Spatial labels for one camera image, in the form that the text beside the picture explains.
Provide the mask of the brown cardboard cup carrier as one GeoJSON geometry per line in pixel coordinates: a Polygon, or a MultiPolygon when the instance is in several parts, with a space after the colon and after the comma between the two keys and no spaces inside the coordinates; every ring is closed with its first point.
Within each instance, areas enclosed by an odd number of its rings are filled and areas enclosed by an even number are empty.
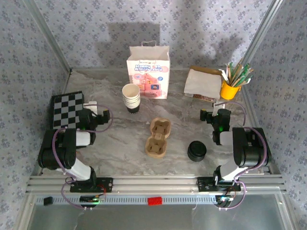
{"type": "Polygon", "coordinates": [[[163,158],[166,154],[166,139],[171,132],[170,120],[156,117],[150,123],[150,131],[151,136],[146,140],[145,153],[153,158],[163,158]]]}

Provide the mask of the black grey checkerboard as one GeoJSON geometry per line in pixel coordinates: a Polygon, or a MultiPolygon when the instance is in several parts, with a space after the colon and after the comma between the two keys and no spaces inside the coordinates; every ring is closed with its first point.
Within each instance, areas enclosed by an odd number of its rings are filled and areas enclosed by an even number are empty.
{"type": "Polygon", "coordinates": [[[83,104],[82,91],[52,96],[49,107],[50,129],[80,128],[79,112],[83,104]]]}

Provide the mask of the bundle of stirrers and straws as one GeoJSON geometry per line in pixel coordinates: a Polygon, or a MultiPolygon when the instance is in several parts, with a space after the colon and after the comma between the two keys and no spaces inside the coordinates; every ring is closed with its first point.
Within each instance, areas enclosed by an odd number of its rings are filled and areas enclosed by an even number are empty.
{"type": "Polygon", "coordinates": [[[226,82],[230,87],[241,87],[250,83],[253,72],[254,69],[252,69],[248,63],[243,65],[241,62],[238,62],[234,65],[230,62],[226,64],[226,82]]]}

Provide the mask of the aluminium frame post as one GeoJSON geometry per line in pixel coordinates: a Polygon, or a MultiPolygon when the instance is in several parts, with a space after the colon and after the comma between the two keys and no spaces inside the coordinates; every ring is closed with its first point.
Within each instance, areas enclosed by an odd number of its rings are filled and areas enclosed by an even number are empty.
{"type": "Polygon", "coordinates": [[[35,20],[37,26],[39,27],[41,33],[45,37],[48,45],[50,46],[51,50],[55,54],[56,58],[58,59],[60,65],[68,72],[71,72],[71,68],[64,57],[64,54],[58,45],[52,31],[50,30],[46,20],[43,17],[43,14],[40,12],[35,0],[23,0],[24,4],[28,8],[31,16],[35,20]]]}
{"type": "Polygon", "coordinates": [[[273,23],[274,18],[276,17],[283,2],[284,0],[272,0],[247,51],[245,52],[245,55],[243,56],[243,64],[251,63],[252,58],[263,41],[266,33],[270,29],[270,26],[273,23]]]}

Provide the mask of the white napkin stack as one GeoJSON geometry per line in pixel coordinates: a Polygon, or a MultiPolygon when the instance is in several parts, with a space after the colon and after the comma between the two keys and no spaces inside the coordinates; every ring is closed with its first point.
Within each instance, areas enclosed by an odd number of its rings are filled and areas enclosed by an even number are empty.
{"type": "Polygon", "coordinates": [[[185,83],[184,93],[198,94],[219,100],[221,85],[222,80],[220,75],[190,69],[185,83]]]}

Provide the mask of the white pink paper gift bag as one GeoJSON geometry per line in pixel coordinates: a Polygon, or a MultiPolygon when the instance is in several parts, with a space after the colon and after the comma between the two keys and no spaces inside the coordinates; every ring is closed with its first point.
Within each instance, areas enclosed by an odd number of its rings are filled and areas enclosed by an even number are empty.
{"type": "Polygon", "coordinates": [[[130,47],[127,69],[130,83],[140,88],[141,96],[152,99],[166,99],[170,77],[169,46],[130,47]]]}

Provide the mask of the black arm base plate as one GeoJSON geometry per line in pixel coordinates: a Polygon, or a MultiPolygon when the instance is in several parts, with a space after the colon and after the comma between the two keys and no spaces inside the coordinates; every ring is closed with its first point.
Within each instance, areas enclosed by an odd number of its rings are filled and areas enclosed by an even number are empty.
{"type": "Polygon", "coordinates": [[[76,181],[71,184],[71,193],[111,193],[113,178],[98,177],[95,180],[76,181]]]}
{"type": "Polygon", "coordinates": [[[196,181],[199,192],[226,192],[226,191],[236,191],[240,192],[241,187],[237,185],[234,181],[225,181],[209,177],[198,177],[196,181]]]}

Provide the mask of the black round lid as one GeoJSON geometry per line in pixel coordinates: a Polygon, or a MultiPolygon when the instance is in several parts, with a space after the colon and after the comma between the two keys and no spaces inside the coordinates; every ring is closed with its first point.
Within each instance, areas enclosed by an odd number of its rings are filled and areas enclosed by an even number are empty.
{"type": "Polygon", "coordinates": [[[206,146],[201,141],[193,141],[188,146],[188,157],[194,162],[204,159],[207,152],[206,146]]]}

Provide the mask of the red toy brick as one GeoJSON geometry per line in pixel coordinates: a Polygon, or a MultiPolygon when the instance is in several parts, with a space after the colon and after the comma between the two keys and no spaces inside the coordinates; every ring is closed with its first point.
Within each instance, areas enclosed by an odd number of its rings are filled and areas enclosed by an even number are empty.
{"type": "Polygon", "coordinates": [[[158,206],[163,204],[163,198],[162,197],[150,197],[147,198],[147,203],[149,206],[158,206]]]}

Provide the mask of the small circuit board green light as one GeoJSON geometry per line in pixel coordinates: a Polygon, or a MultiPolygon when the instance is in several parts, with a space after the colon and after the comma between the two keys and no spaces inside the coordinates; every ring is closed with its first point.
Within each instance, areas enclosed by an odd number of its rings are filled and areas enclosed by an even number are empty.
{"type": "Polygon", "coordinates": [[[230,195],[216,195],[216,206],[220,208],[228,208],[231,205],[231,202],[234,198],[230,195]]]}
{"type": "Polygon", "coordinates": [[[80,203],[90,203],[93,205],[99,204],[105,197],[102,195],[82,195],[80,196],[79,202],[80,203]]]}

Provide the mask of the stack of paper napkins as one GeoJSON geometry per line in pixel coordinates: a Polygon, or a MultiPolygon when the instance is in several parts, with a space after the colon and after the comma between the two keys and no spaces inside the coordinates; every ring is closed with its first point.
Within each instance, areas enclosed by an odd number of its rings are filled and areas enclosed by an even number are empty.
{"type": "MultiPolygon", "coordinates": [[[[220,75],[221,80],[222,80],[222,74],[221,74],[220,70],[211,69],[211,68],[207,68],[207,67],[200,67],[200,66],[190,66],[190,69],[200,71],[200,72],[209,73],[209,74],[220,75]]],[[[193,94],[187,94],[186,93],[186,95],[191,96],[191,97],[195,97],[195,98],[199,98],[201,100],[209,101],[209,102],[217,102],[218,101],[216,99],[208,98],[208,97],[201,96],[201,95],[198,95],[198,94],[193,95],[193,94]]]]}

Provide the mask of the yellow holder cup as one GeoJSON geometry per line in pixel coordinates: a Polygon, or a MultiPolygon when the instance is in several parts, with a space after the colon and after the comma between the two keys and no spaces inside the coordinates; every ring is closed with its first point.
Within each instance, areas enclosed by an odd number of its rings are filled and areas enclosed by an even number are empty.
{"type": "Polygon", "coordinates": [[[241,86],[231,87],[226,83],[226,81],[223,81],[222,86],[221,86],[220,96],[223,99],[232,100],[237,94],[237,92],[239,92],[240,90],[241,90],[241,86]]]}

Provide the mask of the aluminium mounting rail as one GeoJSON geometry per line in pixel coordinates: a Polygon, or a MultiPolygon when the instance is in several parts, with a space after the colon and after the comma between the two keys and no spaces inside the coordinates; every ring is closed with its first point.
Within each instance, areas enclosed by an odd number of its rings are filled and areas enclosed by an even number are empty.
{"type": "MultiPolygon", "coordinates": [[[[244,175],[240,177],[247,194],[273,194],[286,192],[279,174],[244,175]]],[[[64,176],[31,176],[26,192],[33,195],[59,195],[64,176]]],[[[198,193],[197,177],[186,176],[113,176],[113,195],[191,195],[198,193]]]]}

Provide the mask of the stack of paper cups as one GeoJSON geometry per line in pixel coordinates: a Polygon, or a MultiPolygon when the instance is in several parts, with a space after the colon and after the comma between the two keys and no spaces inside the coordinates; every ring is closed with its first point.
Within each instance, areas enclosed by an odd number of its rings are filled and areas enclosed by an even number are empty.
{"type": "Polygon", "coordinates": [[[140,88],[133,83],[126,84],[122,88],[122,95],[128,112],[131,114],[138,113],[141,102],[140,88]]]}

